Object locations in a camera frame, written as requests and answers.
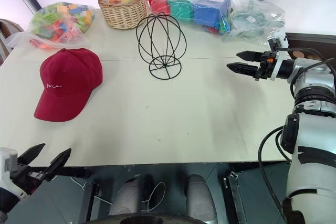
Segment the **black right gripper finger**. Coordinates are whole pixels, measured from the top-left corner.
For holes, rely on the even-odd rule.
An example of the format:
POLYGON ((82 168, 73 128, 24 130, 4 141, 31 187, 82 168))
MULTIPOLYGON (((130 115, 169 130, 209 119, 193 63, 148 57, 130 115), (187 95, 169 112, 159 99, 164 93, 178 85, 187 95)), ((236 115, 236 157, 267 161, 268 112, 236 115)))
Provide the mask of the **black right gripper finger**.
POLYGON ((246 63, 229 63, 226 65, 229 70, 237 74, 243 74, 246 76, 255 76, 258 70, 258 67, 251 66, 246 63))
POLYGON ((242 51, 236 54, 240 59, 250 62, 260 62, 262 55, 262 52, 255 51, 242 51))

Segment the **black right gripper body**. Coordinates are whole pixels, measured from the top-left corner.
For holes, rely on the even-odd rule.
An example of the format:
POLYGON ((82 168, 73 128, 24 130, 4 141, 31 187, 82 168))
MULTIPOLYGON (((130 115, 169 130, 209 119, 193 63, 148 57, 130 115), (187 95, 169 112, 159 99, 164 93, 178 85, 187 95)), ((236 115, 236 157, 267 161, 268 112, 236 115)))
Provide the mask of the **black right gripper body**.
POLYGON ((259 62, 260 65, 257 68, 257 71, 254 74, 253 78, 256 80, 270 78, 277 63, 276 56, 276 52, 257 52, 255 61, 259 62))

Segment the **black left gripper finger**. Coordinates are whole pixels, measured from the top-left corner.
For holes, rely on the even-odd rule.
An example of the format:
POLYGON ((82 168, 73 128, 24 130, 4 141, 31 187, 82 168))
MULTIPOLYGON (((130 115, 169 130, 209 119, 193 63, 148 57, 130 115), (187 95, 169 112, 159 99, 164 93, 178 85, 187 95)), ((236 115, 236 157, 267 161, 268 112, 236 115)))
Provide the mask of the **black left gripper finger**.
POLYGON ((71 148, 58 154, 44 170, 44 180, 51 181, 58 172, 64 167, 71 154, 71 148))
POLYGON ((21 156, 18 157, 18 166, 28 166, 44 148, 45 143, 30 147, 21 156))

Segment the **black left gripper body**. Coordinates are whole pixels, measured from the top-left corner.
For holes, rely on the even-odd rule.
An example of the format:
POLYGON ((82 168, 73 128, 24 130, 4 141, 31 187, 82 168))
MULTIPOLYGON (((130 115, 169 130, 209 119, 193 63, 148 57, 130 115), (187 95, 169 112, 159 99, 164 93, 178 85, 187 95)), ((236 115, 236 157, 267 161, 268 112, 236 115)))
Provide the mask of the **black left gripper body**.
POLYGON ((32 195, 42 184, 45 174, 36 172, 30 166, 18 164, 17 169, 10 172, 12 182, 22 189, 26 194, 32 195))

